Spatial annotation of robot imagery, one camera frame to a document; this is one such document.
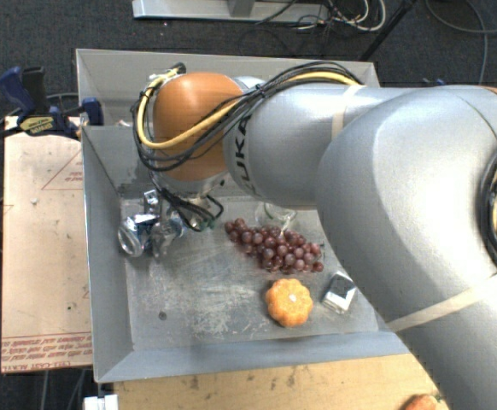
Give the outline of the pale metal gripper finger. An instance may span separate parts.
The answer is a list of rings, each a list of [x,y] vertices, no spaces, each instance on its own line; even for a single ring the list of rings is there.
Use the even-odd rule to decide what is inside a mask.
[[[147,225],[155,225],[160,221],[161,200],[156,190],[143,193],[144,221]]]
[[[169,246],[180,237],[180,229],[171,221],[160,221],[152,227],[150,237],[153,256],[162,259]]]

